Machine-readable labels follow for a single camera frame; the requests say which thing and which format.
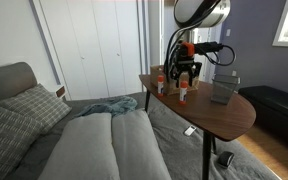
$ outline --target headboard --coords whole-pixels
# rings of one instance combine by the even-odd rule
[[[34,73],[25,62],[0,67],[0,100],[15,96],[36,84]]]

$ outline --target black bench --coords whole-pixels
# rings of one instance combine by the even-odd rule
[[[255,123],[288,143],[288,93],[268,86],[241,88],[238,93],[254,106]]]

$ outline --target plaid pillow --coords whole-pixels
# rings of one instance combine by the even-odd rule
[[[48,92],[41,84],[15,97],[0,101],[0,106],[40,120],[44,126],[43,134],[47,133],[72,109],[63,103],[61,99]]]
[[[0,179],[17,166],[42,128],[39,121],[0,107]]]

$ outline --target small bottle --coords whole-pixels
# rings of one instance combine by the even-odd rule
[[[164,89],[164,76],[159,75],[157,77],[157,95],[162,97]]]
[[[180,87],[180,104],[186,104],[187,87],[188,87],[187,81],[182,81]]]

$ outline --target gray bedsheet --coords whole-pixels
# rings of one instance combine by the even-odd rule
[[[137,108],[143,108],[145,93],[129,95],[137,100]],[[70,114],[57,123],[48,134],[39,137],[31,146],[19,167],[12,172],[9,180],[35,180],[39,177],[54,148],[61,137],[66,123],[78,114],[83,107],[105,102],[107,99],[70,101],[73,107]],[[195,131],[192,136],[183,135],[190,125],[184,119],[151,96],[149,118],[161,149],[164,161],[173,180],[201,179],[202,175],[202,131]],[[231,151],[235,153],[234,160],[228,169],[216,164],[218,155],[212,154],[210,179],[278,179],[265,165],[248,152],[237,140],[222,142],[217,140],[217,152]]]

